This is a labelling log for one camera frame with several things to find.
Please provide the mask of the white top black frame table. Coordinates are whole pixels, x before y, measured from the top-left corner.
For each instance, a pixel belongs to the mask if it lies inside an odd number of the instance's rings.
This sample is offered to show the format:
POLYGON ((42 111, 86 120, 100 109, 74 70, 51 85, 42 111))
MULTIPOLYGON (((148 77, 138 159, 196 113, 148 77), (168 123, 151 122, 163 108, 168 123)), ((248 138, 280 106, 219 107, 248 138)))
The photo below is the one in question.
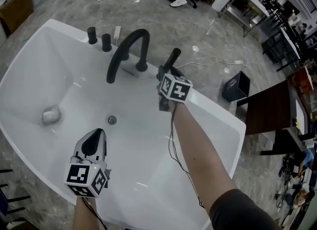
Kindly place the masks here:
POLYGON ((262 43, 263 54, 266 54, 275 65, 277 72, 300 61, 300 53, 283 27, 262 43))

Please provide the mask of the person's left forearm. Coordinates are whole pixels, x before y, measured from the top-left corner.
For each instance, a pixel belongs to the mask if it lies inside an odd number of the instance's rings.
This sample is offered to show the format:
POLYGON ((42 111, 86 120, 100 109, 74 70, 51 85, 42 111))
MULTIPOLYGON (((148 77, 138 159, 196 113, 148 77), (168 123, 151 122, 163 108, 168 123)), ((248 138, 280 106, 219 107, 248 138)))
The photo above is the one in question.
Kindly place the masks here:
POLYGON ((82 197, 77 197, 72 230, 100 230, 99 220, 85 205, 82 197))

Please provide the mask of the black curved faucet spout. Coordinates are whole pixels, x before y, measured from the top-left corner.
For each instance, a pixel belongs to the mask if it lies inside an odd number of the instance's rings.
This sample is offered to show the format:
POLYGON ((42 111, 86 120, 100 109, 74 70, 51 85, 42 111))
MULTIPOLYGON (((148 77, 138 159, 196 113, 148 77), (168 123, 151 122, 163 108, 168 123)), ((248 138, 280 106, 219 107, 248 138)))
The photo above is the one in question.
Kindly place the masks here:
POLYGON ((116 74, 121 64, 122 56, 129 52, 130 47, 139 39, 142 39, 140 59, 135 67, 139 72, 145 72, 148 69, 147 54, 150 43, 150 34, 146 29, 138 29, 130 33, 119 45, 115 51, 107 71, 106 81, 109 84, 115 82, 116 74))

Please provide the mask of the black shower handle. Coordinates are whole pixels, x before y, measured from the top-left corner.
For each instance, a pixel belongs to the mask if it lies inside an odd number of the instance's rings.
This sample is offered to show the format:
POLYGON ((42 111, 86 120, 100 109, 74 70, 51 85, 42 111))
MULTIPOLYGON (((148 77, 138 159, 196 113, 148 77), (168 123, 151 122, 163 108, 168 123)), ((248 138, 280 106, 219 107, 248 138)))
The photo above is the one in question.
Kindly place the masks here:
POLYGON ((167 59, 166 63, 163 66, 165 73, 168 73, 170 71, 171 67, 174 65, 174 63, 176 62, 180 54, 181 54, 181 50, 179 48, 173 49, 169 58, 167 59))

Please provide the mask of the wooden cabinet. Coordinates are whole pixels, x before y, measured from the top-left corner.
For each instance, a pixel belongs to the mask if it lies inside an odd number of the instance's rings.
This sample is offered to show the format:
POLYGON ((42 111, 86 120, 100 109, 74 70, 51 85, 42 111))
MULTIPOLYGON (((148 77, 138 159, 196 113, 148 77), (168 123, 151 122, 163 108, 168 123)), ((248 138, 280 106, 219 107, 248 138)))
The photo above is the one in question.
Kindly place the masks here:
POLYGON ((301 93, 308 94, 314 90, 312 78, 305 66, 287 76, 287 80, 301 93))

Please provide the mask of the metal rack table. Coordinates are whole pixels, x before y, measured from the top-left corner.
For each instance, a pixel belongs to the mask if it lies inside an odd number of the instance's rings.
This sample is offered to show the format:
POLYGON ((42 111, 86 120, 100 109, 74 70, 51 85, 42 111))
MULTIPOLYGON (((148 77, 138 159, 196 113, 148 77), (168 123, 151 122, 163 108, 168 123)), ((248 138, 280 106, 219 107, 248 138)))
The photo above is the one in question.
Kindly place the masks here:
POLYGON ((233 15, 243 28, 243 37, 246 37, 253 29, 258 27, 270 14, 265 6, 259 0, 242 0, 245 1, 246 8, 244 10, 237 9, 233 4, 236 0, 229 0, 218 13, 218 17, 228 13, 233 15))

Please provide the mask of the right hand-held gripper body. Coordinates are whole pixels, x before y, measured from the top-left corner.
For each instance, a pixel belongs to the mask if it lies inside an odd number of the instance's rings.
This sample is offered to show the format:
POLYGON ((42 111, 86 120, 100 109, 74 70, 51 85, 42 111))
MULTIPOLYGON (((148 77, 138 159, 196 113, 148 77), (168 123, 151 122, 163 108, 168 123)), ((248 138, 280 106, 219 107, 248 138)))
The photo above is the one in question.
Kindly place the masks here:
POLYGON ((159 95, 158 109, 169 111, 169 102, 185 103, 193 88, 192 81, 187 78, 165 74, 157 86, 159 95))

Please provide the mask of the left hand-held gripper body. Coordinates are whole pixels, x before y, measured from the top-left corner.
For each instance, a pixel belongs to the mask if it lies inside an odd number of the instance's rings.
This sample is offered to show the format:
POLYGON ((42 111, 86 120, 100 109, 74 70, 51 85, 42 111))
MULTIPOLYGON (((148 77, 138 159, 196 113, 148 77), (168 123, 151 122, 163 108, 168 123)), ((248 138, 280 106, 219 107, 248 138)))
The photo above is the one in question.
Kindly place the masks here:
POLYGON ((78 197, 98 198, 108 187, 111 170, 104 161, 91 161, 72 156, 66 165, 64 184, 78 197))

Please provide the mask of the black trash bin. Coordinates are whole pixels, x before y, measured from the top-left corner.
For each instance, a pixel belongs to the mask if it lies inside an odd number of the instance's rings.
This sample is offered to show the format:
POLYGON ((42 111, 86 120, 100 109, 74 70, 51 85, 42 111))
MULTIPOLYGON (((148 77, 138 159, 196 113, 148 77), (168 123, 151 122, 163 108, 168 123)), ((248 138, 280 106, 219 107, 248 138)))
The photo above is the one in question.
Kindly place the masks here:
POLYGON ((250 78, 243 72, 239 71, 234 77, 228 80, 222 90, 222 97, 233 102, 249 96, 250 78))

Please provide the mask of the person's right forearm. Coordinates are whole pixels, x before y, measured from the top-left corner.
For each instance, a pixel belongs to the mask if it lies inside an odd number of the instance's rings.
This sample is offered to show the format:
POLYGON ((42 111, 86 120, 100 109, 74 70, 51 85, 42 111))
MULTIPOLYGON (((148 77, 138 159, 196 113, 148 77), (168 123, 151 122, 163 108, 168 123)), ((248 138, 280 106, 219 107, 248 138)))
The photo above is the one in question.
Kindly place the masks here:
POLYGON ((212 142, 183 103, 168 103, 180 148, 194 188, 207 212, 224 193, 237 186, 212 142))

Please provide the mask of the white bathtub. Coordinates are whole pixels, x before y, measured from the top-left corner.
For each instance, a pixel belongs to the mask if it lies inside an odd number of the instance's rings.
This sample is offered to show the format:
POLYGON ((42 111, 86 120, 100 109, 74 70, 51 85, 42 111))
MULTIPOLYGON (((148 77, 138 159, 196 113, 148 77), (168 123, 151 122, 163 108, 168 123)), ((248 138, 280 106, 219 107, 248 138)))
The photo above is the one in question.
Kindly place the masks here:
POLYGON ((106 133, 108 188, 97 200, 106 221, 139 230, 206 230, 184 172, 170 157, 170 113, 159 111, 157 68, 136 70, 139 58, 123 61, 115 82, 106 74, 113 52, 88 43, 85 31, 54 19, 40 27, 20 50, 0 82, 0 129, 30 170, 71 203, 63 183, 75 144, 88 132, 106 133), (45 108, 57 105, 61 118, 43 125, 45 108), (107 118, 117 118, 109 125, 107 118))

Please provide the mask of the person's dark grey shirt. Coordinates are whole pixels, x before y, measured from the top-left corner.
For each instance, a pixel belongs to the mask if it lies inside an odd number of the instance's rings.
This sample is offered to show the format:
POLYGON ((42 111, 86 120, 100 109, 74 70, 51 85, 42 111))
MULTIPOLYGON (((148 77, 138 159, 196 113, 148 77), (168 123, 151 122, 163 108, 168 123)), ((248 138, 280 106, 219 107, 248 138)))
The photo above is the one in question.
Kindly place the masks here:
POLYGON ((239 189, 217 198, 209 216, 214 230, 279 230, 273 218, 239 189))

